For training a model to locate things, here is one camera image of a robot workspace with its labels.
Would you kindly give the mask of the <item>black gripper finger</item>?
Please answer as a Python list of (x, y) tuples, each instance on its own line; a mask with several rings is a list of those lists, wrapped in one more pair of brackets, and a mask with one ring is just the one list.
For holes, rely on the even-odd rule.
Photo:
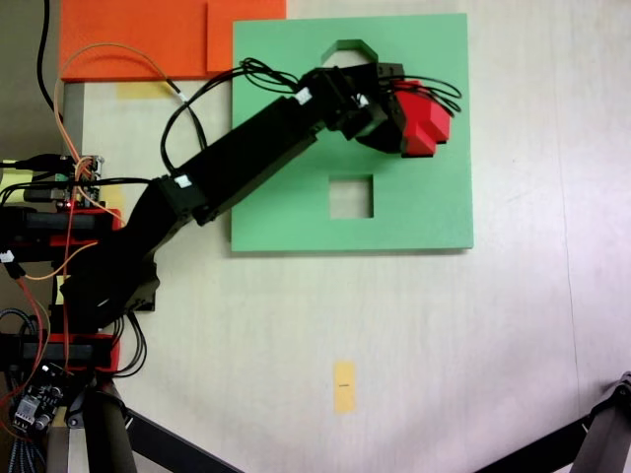
[(401, 153), (404, 118), (399, 105), (389, 106), (379, 123), (372, 123), (355, 140), (373, 150), (386, 154)]
[(380, 92), (397, 92), (405, 79), (403, 65), (400, 63), (377, 64), (377, 83)]

